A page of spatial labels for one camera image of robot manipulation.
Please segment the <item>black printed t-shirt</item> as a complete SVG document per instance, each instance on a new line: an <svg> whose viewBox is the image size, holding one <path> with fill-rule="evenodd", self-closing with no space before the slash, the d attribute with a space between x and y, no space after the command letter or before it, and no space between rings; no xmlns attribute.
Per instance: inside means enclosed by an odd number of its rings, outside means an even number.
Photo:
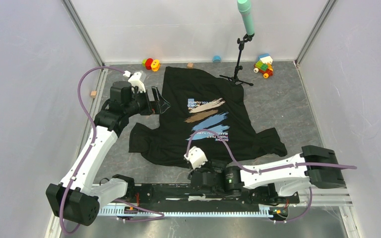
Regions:
<svg viewBox="0 0 381 238"><path fill-rule="evenodd" d="M137 123L129 136L129 152L153 164L186 168L188 146L224 162L287 155L275 128L256 132L252 127L241 85L200 69L169 66L162 97L171 106L159 116L159 126Z"/></svg>

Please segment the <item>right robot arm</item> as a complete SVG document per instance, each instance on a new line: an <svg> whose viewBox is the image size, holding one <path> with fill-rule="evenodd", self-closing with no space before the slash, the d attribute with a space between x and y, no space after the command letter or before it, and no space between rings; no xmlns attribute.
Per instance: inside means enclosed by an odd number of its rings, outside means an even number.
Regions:
<svg viewBox="0 0 381 238"><path fill-rule="evenodd" d="M230 166L215 170L202 149L194 146L184 155L193 169L191 186L203 195L238 197L244 191L259 193L270 203L294 195L300 189L315 186L320 189L346 185L342 170L350 169L338 163L333 150L308 145L300 154L254 166Z"/></svg>

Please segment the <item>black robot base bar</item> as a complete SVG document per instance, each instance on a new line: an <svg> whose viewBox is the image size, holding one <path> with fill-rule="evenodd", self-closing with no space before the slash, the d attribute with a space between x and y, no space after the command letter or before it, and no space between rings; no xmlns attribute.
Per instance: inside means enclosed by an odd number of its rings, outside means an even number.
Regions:
<svg viewBox="0 0 381 238"><path fill-rule="evenodd" d="M122 197L139 207L158 212L256 212L260 205L299 204L299 194L281 196L274 185L242 189L235 194L196 191L188 183L142 183L127 190Z"/></svg>

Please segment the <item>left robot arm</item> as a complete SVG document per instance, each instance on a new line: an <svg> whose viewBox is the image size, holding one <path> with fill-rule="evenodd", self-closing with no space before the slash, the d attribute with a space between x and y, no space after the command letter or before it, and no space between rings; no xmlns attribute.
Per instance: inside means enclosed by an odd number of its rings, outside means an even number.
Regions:
<svg viewBox="0 0 381 238"><path fill-rule="evenodd" d="M130 202L136 198L134 179L112 176L108 182L94 187L93 182L110 148L134 115L160 115L169 107L157 87L151 88L154 99L139 83L117 81L110 97L92 120L90 136L72 168L59 182L49 184L46 197L60 222L71 221L91 225L100 208L120 198Z"/></svg>

